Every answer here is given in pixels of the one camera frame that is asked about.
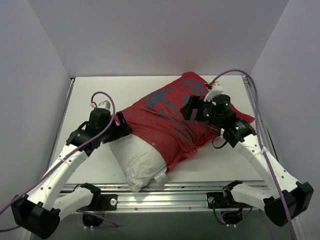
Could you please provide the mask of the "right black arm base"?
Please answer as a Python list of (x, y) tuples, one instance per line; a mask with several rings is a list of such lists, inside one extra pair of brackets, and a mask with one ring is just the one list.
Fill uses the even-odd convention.
[(206, 193), (207, 206), (209, 209), (213, 208), (240, 208), (241, 203), (231, 202), (227, 200), (222, 191), (207, 192)]

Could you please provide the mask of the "white pillow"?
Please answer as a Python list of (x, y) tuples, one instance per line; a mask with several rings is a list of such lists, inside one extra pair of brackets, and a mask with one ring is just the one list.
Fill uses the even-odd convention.
[(110, 142), (109, 147), (132, 192), (139, 192), (151, 181), (160, 186), (168, 181), (167, 163), (152, 144), (130, 134)]

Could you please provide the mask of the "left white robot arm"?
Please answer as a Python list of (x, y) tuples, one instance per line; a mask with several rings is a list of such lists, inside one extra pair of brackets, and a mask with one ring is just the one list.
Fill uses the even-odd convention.
[(57, 229), (61, 220), (81, 208), (102, 207), (101, 189), (82, 183), (74, 191), (58, 197), (75, 170), (100, 147), (132, 133), (122, 112), (111, 114), (106, 108), (94, 108), (89, 119), (73, 131), (39, 183), (13, 201), (11, 210), (16, 224), (43, 240)]

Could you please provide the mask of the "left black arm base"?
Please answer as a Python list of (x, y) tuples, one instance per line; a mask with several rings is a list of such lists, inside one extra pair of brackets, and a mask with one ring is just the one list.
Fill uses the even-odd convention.
[(118, 204), (117, 194), (96, 194), (91, 203), (82, 207), (83, 211), (115, 211)]

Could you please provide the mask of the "red printed pillowcase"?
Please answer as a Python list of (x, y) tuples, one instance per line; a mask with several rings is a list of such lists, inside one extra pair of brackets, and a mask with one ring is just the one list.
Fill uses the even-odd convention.
[(196, 110), (190, 120), (180, 112), (190, 96), (207, 94), (206, 83), (198, 74), (186, 72), (121, 111), (132, 133), (161, 154), (168, 171), (217, 136), (206, 123), (195, 120)]

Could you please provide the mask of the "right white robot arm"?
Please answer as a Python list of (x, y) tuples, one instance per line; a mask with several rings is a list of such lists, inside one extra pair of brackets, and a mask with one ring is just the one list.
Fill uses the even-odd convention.
[(190, 120), (194, 110), (195, 120), (217, 127), (219, 136), (253, 166), (268, 187), (262, 190), (235, 180), (222, 189), (225, 205), (245, 204), (262, 210), (279, 227), (308, 209), (313, 187), (308, 182), (300, 183), (260, 145), (254, 128), (232, 110), (230, 96), (218, 94), (205, 101), (203, 96), (191, 95), (180, 112), (185, 120)]

